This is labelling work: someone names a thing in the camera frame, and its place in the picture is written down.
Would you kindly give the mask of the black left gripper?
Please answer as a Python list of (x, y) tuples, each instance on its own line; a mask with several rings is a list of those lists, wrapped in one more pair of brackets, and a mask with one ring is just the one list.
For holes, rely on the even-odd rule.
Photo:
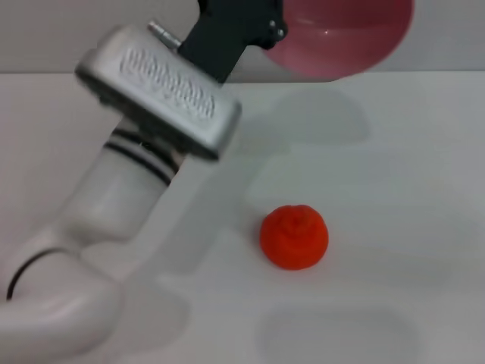
[(287, 35), (283, 0), (198, 4), (199, 18), (178, 54), (218, 83), (225, 83), (247, 47), (272, 49)]

